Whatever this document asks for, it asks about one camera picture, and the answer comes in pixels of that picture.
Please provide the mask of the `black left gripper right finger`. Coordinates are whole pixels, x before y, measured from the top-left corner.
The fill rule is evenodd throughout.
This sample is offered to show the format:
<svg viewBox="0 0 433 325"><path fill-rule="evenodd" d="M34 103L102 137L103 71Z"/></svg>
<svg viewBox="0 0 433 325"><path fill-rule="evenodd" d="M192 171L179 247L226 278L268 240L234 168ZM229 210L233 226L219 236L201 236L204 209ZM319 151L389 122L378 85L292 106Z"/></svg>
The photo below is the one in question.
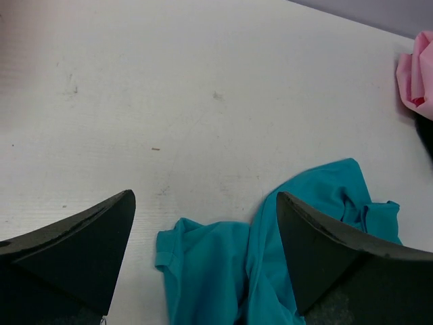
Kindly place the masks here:
<svg viewBox="0 0 433 325"><path fill-rule="evenodd" d="M366 234L277 195L298 313L307 324L431 324L432 254Z"/></svg>

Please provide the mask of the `teal t-shirt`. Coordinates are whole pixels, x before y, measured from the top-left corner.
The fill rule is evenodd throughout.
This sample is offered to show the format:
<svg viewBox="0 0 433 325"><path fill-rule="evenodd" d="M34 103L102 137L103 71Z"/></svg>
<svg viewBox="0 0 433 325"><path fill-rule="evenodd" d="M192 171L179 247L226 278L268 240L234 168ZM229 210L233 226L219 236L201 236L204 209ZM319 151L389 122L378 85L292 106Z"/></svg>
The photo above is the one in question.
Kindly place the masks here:
<svg viewBox="0 0 433 325"><path fill-rule="evenodd" d="M361 168L347 158L287 180L252 223L178 220L156 239L171 324L303 324L277 226L277 193L289 192L330 217L399 243L399 205L374 202Z"/></svg>

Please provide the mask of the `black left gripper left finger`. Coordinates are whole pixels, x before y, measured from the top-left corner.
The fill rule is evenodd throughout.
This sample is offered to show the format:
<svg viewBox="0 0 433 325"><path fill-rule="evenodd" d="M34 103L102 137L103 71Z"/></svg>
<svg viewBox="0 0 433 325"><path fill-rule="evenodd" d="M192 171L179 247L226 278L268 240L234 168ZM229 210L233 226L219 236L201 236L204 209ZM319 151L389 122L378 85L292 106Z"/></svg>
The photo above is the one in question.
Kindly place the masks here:
<svg viewBox="0 0 433 325"><path fill-rule="evenodd" d="M2 324L102 324L108 315L136 200L97 205L1 241Z"/></svg>

